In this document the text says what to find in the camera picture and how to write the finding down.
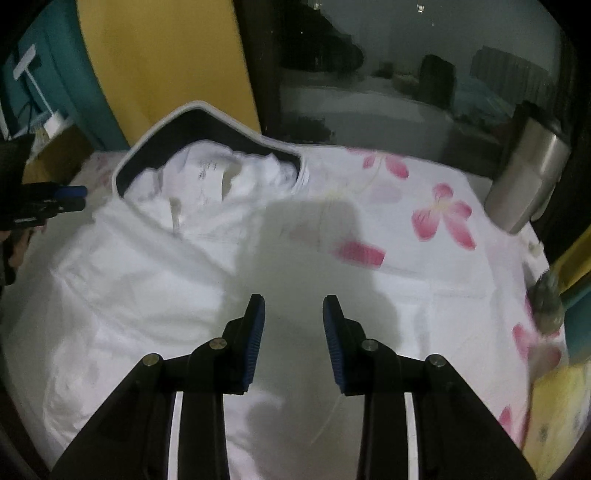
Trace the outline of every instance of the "metal screw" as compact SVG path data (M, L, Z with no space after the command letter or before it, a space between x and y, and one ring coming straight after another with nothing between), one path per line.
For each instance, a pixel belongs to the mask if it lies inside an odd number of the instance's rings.
M227 347L228 342L225 341L222 337L214 338L213 340L209 341L209 348L212 350L223 350Z
M366 352L375 352L378 349L379 343L372 338L367 338L361 342L361 348Z
M152 365L156 365L160 362L160 356L157 353L149 353L142 358L142 363L146 367L151 367Z
M431 362L431 364L437 368L444 367L445 365L447 365L446 360L438 354L431 355L429 357L429 362Z

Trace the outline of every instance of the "yellow pillow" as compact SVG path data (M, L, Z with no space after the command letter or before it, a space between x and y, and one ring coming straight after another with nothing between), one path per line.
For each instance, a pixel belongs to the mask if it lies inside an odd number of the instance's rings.
M587 425L591 395L589 363L551 371L535 382L523 454L538 479L550 478Z

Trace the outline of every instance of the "yellow wall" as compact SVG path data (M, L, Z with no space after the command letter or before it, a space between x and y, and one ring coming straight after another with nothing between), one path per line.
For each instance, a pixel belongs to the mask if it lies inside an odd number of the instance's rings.
M232 0L77 5L95 75L130 145L192 100L260 131Z

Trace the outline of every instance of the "pink flower pattern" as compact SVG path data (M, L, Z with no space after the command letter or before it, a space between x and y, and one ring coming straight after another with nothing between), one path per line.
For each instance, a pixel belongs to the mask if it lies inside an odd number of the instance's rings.
M335 251L335 256L362 267L379 268L384 262L386 252L372 245L349 240L339 245Z
M545 366L548 371L552 370L560 363L562 359L562 352L554 345L542 345L541 335L537 332L530 332L521 323L513 327L513 340L519 352L519 356L524 362L527 362L532 353L538 349L543 348L543 354L547 361Z
M461 200L452 201L453 189L447 183L435 185L433 197L435 202L430 207L415 210L411 218L417 238L423 242L433 238L443 217L443 223L454 241L466 250L474 250L476 242L466 226L472 208Z
M518 431L515 431L513 428L513 415L511 412L511 406L507 405L505 408L503 408L503 411L497 420L501 424L501 427L503 427L505 430L505 433L511 437L511 440L513 440L513 442L519 448L521 448L523 439L525 437L525 432L527 431L530 423L529 413L525 416L523 424L518 429Z
M501 427L505 429L505 432L509 437L511 436L511 432L513 430L513 419L511 417L511 407L506 406L501 412L499 423L501 424Z
M402 156L395 155L392 153L384 153L379 151L363 150L361 148L348 148L348 152L353 154L364 155L363 168L371 168L374 166L375 161L384 161L386 169L395 177L406 180L408 178L408 167L402 161Z

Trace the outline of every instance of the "bed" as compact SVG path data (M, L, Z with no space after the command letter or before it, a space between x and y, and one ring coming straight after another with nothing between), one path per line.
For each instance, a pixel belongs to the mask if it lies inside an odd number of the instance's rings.
M195 102L75 183L88 208L34 239L1 304L3 380L49 467L140 358L190 353L252 293L267 322L249 393L225 399L233 478L354 478L363 405L333 380L328 294L397 353L444 355L517 445L531 380L567 361L527 303L548 268L533 230L488 221L484 179L284 144Z

